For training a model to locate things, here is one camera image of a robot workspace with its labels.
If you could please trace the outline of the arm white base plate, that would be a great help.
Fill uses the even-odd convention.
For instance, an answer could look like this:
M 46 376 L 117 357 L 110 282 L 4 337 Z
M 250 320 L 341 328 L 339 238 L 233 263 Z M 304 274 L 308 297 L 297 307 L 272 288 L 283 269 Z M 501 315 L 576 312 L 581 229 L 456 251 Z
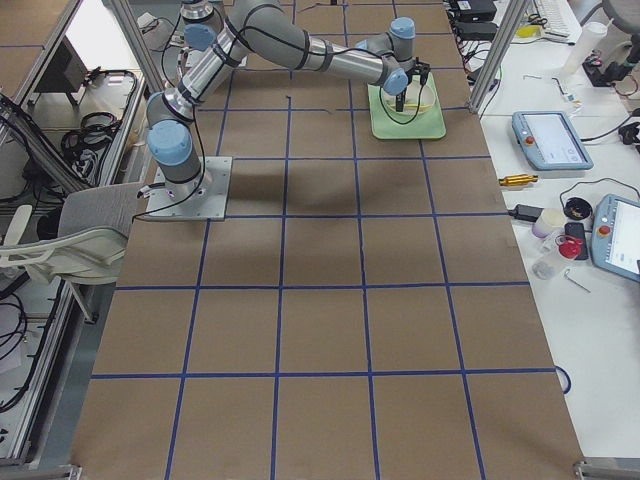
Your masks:
M 233 159 L 206 156 L 201 160 L 203 179 L 198 175 L 184 184 L 166 180 L 157 168 L 154 182 L 161 186 L 148 194 L 147 216 L 163 221 L 225 220 Z

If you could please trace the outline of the robot arm grey silver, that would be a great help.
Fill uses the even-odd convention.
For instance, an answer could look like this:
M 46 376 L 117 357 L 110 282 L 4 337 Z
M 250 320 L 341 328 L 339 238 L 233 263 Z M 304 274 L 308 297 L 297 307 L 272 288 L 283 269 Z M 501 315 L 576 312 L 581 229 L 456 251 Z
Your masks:
M 221 219 L 225 215 L 231 159 L 208 157 L 196 128 L 196 111 L 249 54 L 290 71 L 328 73 L 371 85 L 404 102 L 413 81 L 425 84 L 431 67 L 414 54 L 415 24 L 393 20 L 383 34 L 355 47 L 314 37 L 295 25 L 277 1 L 239 1 L 219 30 L 190 24 L 187 43 L 200 60 L 174 87 L 147 104 L 147 145 L 160 179 L 143 188 L 147 215 L 162 220 Z
M 208 0 L 182 0 L 180 15 L 185 23 L 202 23 L 209 21 L 219 11 Z

